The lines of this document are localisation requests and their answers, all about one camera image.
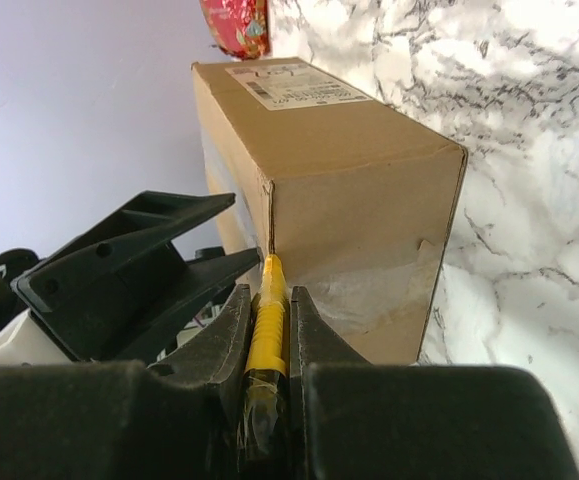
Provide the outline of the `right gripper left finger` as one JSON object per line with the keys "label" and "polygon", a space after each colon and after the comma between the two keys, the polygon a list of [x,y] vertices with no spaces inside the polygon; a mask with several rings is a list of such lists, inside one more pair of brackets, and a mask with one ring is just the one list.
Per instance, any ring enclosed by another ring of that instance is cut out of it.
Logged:
{"label": "right gripper left finger", "polygon": [[238,285],[218,317],[151,368],[172,386],[158,453],[168,479],[235,479],[237,417],[252,336],[251,293]]}

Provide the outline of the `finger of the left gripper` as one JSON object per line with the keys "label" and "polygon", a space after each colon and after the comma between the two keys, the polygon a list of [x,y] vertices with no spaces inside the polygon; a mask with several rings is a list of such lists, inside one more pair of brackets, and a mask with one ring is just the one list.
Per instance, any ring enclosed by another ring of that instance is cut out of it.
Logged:
{"label": "finger of the left gripper", "polygon": [[260,263],[256,248],[194,261],[122,338],[115,360],[154,361],[213,298]]}
{"label": "finger of the left gripper", "polygon": [[54,313],[107,274],[165,246],[235,203],[233,193],[143,191],[12,282],[32,308]]}

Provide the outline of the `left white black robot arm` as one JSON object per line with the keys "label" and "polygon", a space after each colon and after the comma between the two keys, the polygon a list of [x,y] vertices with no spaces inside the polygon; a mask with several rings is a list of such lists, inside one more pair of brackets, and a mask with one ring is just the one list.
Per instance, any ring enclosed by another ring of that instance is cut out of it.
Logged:
{"label": "left white black robot arm", "polygon": [[46,258],[0,255],[0,364],[152,363],[261,260],[255,248],[183,258],[174,240],[235,195],[145,191]]}

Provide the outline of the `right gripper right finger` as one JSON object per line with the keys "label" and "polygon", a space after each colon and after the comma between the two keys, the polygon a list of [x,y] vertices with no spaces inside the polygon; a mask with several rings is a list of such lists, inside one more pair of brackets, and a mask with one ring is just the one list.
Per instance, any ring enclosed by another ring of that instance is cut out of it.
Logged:
{"label": "right gripper right finger", "polygon": [[312,363],[368,364],[320,315],[308,289],[292,288],[290,296],[289,394],[291,479],[307,479],[305,369]]}

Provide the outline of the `brown cardboard express box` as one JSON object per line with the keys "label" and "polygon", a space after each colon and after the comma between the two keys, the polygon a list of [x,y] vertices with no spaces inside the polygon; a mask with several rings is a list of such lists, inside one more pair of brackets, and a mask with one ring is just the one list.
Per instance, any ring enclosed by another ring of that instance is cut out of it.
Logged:
{"label": "brown cardboard express box", "polygon": [[416,362],[466,149],[298,58],[191,73],[226,251],[277,255],[368,361]]}

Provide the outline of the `yellow utility knife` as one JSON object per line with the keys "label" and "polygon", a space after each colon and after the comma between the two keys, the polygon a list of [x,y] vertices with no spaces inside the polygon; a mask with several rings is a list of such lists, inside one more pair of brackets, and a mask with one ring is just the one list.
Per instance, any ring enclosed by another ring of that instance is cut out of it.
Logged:
{"label": "yellow utility knife", "polygon": [[238,426],[242,463],[248,467],[286,459],[288,446],[285,323],[289,300],[280,258],[269,254],[254,302],[253,335],[243,375]]}

